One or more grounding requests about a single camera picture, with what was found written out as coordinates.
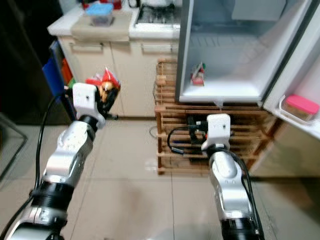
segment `wooden crate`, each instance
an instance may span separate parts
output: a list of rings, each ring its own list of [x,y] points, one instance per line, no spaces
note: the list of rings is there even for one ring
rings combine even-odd
[[[205,120],[210,114],[229,114],[231,117],[230,150],[240,156],[250,168],[259,153],[278,129],[281,121],[255,104],[216,105],[175,103],[177,62],[160,59],[157,65],[154,99],[158,137],[158,173],[208,173],[208,158],[200,151],[200,144],[191,144],[187,130],[175,131],[170,143],[173,147],[188,148],[185,154],[172,153],[167,146],[169,132],[186,127],[188,116]]]

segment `kettle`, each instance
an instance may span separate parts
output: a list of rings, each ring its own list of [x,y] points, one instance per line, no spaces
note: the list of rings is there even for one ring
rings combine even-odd
[[[129,0],[129,7],[130,8],[139,8],[140,7],[140,0]]]

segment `cabinet handle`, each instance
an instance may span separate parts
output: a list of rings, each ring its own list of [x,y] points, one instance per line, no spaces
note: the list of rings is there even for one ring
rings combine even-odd
[[[142,49],[169,49],[169,50],[174,50],[177,49],[177,45],[149,45],[149,44],[140,44],[140,47]]]
[[[91,48],[99,48],[101,52],[104,50],[104,44],[101,42],[99,44],[85,44],[85,43],[73,43],[70,42],[69,46],[72,50],[75,50],[75,47],[91,47]]]

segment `pink lid container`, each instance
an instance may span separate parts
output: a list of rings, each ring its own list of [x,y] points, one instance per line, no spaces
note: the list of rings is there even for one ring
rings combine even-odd
[[[288,105],[290,105],[300,111],[303,111],[307,114],[315,115],[319,111],[318,104],[316,104],[315,102],[310,101],[309,99],[306,99],[302,96],[299,96],[299,95],[288,96],[286,98],[285,102]]]

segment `kitchen counter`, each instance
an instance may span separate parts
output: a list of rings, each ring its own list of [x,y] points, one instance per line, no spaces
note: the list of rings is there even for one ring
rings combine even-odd
[[[131,11],[132,18],[129,27],[130,39],[179,39],[179,29],[154,29],[150,28],[136,28],[135,21],[139,12],[138,8],[130,8],[128,1],[124,1],[120,11]],[[48,32],[52,36],[72,36],[71,27],[79,20],[84,14],[84,10],[79,4],[64,16],[60,17],[57,21],[48,26]]]

